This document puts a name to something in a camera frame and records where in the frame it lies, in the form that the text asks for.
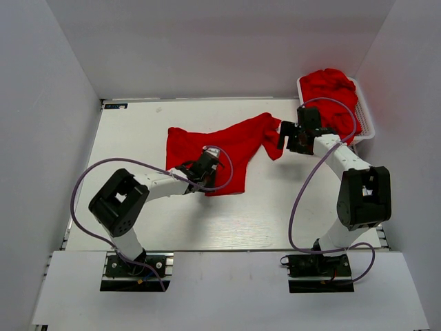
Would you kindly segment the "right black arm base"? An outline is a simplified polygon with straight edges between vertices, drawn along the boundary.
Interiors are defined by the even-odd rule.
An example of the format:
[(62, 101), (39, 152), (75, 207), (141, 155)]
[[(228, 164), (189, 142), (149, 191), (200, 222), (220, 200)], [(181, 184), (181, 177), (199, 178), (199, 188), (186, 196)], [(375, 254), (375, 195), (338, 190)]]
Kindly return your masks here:
[(354, 292), (346, 254), (326, 257), (321, 254), (290, 254), (280, 259), (287, 269), (291, 294)]

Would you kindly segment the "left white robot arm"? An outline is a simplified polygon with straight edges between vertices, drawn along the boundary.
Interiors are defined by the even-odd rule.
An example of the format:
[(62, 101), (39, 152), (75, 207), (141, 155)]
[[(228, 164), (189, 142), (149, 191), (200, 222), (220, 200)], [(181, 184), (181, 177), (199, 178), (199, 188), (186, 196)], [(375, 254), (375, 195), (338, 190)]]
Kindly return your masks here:
[(196, 161), (173, 168), (172, 172), (184, 181), (160, 172), (135, 176), (121, 168), (95, 194), (88, 209), (125, 258), (143, 262), (145, 250), (134, 231), (143, 206), (163, 197), (207, 192), (213, 188), (220, 153), (218, 148), (205, 148)]

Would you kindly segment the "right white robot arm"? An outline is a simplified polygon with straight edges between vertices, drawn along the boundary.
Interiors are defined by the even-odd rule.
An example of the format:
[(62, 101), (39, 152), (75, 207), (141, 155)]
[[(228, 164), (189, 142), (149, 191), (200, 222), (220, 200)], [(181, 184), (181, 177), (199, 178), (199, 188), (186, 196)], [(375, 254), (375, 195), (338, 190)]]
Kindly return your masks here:
[(391, 217), (391, 178), (384, 166), (375, 167), (358, 157), (332, 128), (322, 125), (317, 108), (300, 106), (297, 121), (282, 121), (278, 149), (316, 156), (320, 160), (309, 173), (294, 201), (295, 215), (312, 177), (323, 164), (340, 179), (337, 219), (310, 249), (297, 249), (289, 258), (294, 275), (325, 275), (342, 263), (346, 251), (371, 228)]

